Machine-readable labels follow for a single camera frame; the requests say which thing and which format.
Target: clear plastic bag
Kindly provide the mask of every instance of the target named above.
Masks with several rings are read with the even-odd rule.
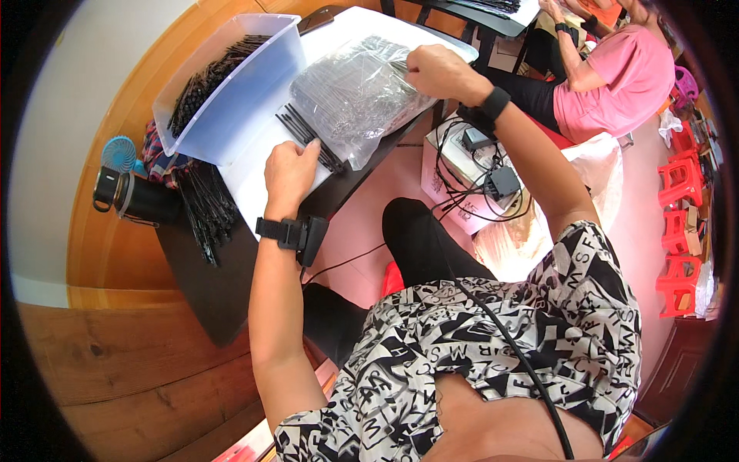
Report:
[[[383,136],[435,101],[405,82],[409,52],[369,35],[311,64],[290,85],[298,112],[354,170],[367,164]]]

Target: wooden floor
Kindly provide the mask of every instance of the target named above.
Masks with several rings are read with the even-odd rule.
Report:
[[[209,461],[264,418],[247,333],[226,348],[213,346],[178,290],[154,230],[91,207],[103,144],[126,135],[140,149],[159,91],[236,14],[305,16],[329,3],[380,10],[379,0],[199,0],[141,58],[101,121],[70,217],[70,308],[18,306],[36,366],[99,461]],[[414,21],[420,7],[397,1],[396,10]],[[438,12],[428,24],[456,36],[463,28]]]

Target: woman in pink shirt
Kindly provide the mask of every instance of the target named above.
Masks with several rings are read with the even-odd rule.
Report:
[[[654,6],[646,0],[617,1],[628,11],[630,24],[606,35],[585,61],[568,28],[558,30],[564,82],[538,81],[492,68],[486,76],[531,117],[574,143],[603,132],[615,137],[631,132],[670,94],[675,64]],[[539,4],[557,24],[564,23],[556,0]]]

